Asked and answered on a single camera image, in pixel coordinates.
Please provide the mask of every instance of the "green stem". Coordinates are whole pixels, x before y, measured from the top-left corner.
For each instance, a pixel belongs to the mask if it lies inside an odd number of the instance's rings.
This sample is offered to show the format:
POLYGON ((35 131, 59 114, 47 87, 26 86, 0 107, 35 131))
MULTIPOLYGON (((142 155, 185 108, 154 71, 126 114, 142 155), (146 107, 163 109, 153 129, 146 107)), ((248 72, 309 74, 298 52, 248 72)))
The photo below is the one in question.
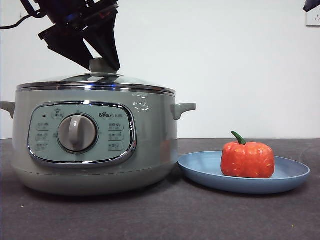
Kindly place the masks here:
POLYGON ((238 140, 238 143, 240 144, 240 145, 246 145, 246 140, 244 140, 243 138, 242 138, 242 136, 240 136, 238 133, 236 133, 235 131, 232 131, 231 132, 232 134, 233 134, 233 136, 235 136, 235 138, 238 140))

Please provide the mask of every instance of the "bell pepper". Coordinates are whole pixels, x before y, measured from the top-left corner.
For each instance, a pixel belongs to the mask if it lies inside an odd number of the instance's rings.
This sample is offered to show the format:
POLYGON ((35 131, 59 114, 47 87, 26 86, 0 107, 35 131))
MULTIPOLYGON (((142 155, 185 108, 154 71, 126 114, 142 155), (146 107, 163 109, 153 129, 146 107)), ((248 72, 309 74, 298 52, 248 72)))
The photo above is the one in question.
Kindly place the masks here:
POLYGON ((272 149, 260 142, 246 142, 238 133, 231 132, 238 142, 223 147, 221 171, 225 176, 268 179, 275 172, 272 149))

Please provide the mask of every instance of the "control knob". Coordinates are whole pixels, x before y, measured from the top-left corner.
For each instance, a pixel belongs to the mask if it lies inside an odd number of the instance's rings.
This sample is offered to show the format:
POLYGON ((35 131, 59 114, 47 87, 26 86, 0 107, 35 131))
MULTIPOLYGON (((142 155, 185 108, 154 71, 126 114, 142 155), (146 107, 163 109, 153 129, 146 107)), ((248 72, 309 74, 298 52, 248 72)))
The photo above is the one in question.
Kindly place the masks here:
POLYGON ((87 116, 71 115, 61 122, 58 140, 65 149, 74 153, 82 152, 96 142, 96 124, 87 116))

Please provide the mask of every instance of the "white wall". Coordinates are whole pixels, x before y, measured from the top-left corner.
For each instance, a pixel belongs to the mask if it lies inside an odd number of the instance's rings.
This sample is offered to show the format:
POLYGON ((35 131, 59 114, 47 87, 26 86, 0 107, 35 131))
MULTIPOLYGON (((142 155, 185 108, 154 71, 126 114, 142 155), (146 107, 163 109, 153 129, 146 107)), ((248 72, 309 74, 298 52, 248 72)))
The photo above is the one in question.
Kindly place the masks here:
MULTIPOLYGON (((115 35, 120 74, 176 90, 197 110, 179 138, 320 138, 320 29, 305 27, 305 0, 120 0, 115 35)), ((20 1, 1 1, 1 25, 20 1)), ((16 85, 86 70, 49 51, 28 19, 1 32, 1 100, 16 85)), ((1 113, 1 138, 12 120, 1 113)))

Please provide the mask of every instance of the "plate rim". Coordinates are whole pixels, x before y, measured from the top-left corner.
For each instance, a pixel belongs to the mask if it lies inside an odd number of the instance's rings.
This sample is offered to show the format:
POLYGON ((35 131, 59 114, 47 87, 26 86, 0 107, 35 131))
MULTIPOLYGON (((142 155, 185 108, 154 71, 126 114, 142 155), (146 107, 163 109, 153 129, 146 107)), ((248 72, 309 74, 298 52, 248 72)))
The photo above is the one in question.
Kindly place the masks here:
POLYGON ((304 167, 306 167, 307 169, 307 172, 303 173, 303 174, 300 174, 300 175, 297 175, 297 176, 290 176, 290 177, 283 177, 283 178, 253 178, 253 177, 238 177, 238 176, 226 176, 226 175, 217 175, 217 174, 210 174, 210 173, 206 173, 206 172, 201 172, 201 171, 198 171, 198 170, 194 170, 194 169, 191 169, 189 167, 186 167, 185 165, 181 164, 180 163, 180 159, 184 156, 188 156, 188 155, 193 155, 193 154, 201 154, 201 153, 222 153, 222 151, 197 151, 197 152, 190 152, 190 153, 187 153, 187 154, 183 154, 181 155, 179 158, 178 158, 178 165, 189 170, 189 171, 192 171, 192 172, 195 172, 197 174, 204 174, 204 175, 209 175, 209 176, 213 176, 213 177, 218 177, 218 178, 227 178, 227 179, 232 179, 232 180, 240 180, 240 181, 245 181, 245 180, 249 180, 249 181, 281 181, 281 180, 291 180, 291 179, 297 179, 297 178, 302 178, 302 177, 305 177, 305 176, 308 176, 310 174, 310 168, 299 162, 299 161, 295 161, 295 160, 292 160, 292 159, 289 159, 289 158, 285 158, 285 157, 281 157, 281 156, 274 156, 275 158, 279 158, 279 159, 283 159, 283 160, 286 160, 286 161, 289 161, 289 162, 295 162, 299 165, 302 165, 304 167))

